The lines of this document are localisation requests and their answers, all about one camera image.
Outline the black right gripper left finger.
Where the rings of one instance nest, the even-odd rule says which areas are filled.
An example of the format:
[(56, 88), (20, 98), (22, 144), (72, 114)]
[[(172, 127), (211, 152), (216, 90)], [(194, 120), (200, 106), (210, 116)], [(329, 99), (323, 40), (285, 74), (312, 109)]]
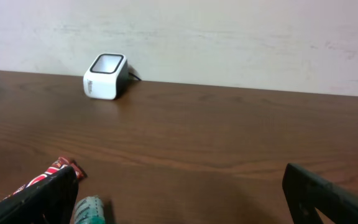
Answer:
[(78, 194), (66, 167), (0, 202), (0, 223), (69, 223)]

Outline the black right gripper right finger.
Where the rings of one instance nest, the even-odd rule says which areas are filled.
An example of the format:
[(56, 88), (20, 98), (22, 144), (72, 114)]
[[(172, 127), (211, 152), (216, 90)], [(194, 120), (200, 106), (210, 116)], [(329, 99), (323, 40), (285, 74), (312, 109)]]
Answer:
[(286, 166), (282, 188), (294, 223), (358, 223), (358, 196), (298, 164)]

